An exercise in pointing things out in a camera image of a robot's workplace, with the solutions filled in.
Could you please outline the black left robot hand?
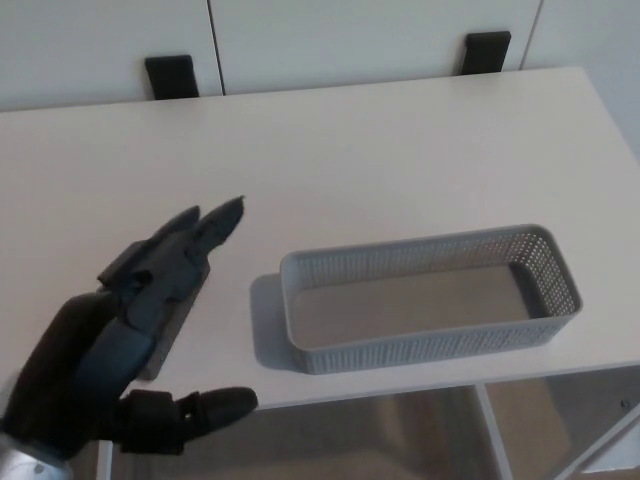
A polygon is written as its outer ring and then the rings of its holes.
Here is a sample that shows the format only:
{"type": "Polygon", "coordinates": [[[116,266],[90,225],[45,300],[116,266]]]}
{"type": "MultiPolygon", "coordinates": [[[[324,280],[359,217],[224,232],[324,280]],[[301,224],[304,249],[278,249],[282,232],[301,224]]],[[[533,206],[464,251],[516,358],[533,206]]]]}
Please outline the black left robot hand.
{"type": "Polygon", "coordinates": [[[236,197],[207,214],[190,207],[130,244],[99,275],[99,288],[60,308],[22,368],[2,431],[68,460],[92,440],[126,453],[179,455],[186,443],[241,420],[254,390],[231,387],[174,399],[131,390],[156,354],[167,353],[209,273],[208,257],[240,223],[236,197]]]}

